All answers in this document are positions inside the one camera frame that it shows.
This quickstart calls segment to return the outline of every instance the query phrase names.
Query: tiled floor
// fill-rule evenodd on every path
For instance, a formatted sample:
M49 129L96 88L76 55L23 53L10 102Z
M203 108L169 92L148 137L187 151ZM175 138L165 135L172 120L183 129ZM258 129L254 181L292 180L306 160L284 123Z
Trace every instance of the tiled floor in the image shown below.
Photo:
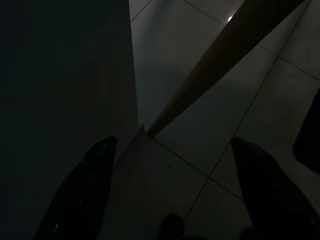
M139 119L148 130L243 0L131 0ZM320 4L306 0L155 140L116 166L100 239L156 237L162 218L186 234L239 239L251 225L233 136L271 153L320 214L320 175L292 148L320 88Z

